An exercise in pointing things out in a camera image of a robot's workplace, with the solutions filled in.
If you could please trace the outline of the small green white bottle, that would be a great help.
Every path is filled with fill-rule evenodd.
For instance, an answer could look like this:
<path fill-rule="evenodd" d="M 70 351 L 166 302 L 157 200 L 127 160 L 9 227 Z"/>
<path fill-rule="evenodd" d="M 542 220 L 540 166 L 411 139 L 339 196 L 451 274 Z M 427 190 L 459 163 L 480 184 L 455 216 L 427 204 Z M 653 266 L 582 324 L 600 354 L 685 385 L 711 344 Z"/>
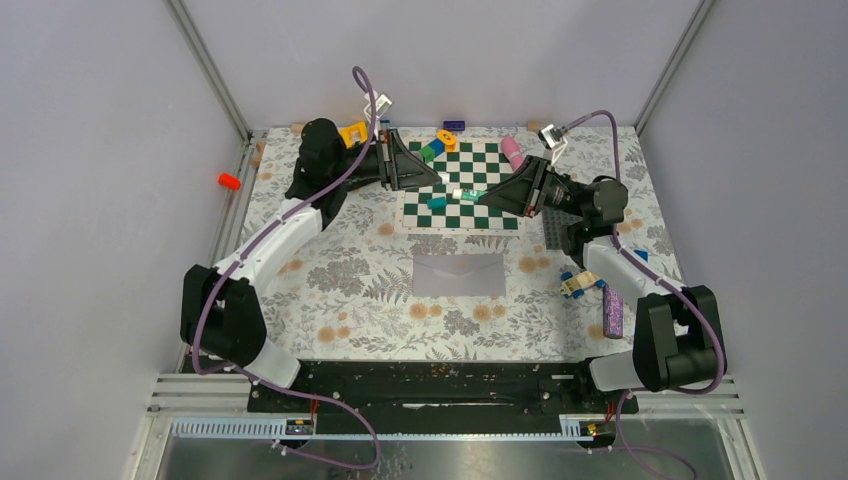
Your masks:
<path fill-rule="evenodd" d="M 455 189 L 451 193 L 451 197 L 455 200 L 459 201 L 468 201 L 476 203 L 479 201 L 479 198 L 485 194 L 485 191 L 478 191 L 472 189 Z"/>

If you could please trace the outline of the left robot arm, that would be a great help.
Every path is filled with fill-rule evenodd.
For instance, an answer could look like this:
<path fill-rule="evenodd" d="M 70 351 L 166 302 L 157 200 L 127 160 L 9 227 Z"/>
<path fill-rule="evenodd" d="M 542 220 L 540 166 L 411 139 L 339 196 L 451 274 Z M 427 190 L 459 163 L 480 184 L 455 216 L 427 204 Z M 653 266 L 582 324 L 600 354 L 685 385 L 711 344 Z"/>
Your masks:
<path fill-rule="evenodd" d="M 223 367 L 238 367 L 273 384 L 272 398 L 288 411 L 309 401 L 299 360 L 269 337 L 263 291 L 294 254 L 320 235 L 353 188 L 378 182 L 390 191 L 442 183 L 443 177 L 410 151 L 395 129 L 367 130 L 348 146 L 326 118 L 306 123 L 292 183 L 275 214 L 244 244 L 212 267 L 195 265 L 184 276 L 180 337 L 193 354 L 206 352 Z"/>

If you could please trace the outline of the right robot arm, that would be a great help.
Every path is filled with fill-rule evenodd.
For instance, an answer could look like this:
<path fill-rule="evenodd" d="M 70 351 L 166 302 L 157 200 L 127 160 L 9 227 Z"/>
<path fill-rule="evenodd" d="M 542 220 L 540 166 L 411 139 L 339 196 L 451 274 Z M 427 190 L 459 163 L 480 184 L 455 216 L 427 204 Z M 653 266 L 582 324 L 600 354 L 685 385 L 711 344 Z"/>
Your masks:
<path fill-rule="evenodd" d="M 628 200 L 627 188 L 614 177 L 581 183 L 536 156 L 479 199 L 516 216 L 554 210 L 577 217 L 561 236 L 563 252 L 635 312 L 631 350 L 587 360 L 588 375 L 573 386 L 575 402 L 589 412 L 601 410 L 619 390 L 706 394 L 727 370 L 714 293 L 660 275 L 621 242 L 617 227 Z"/>

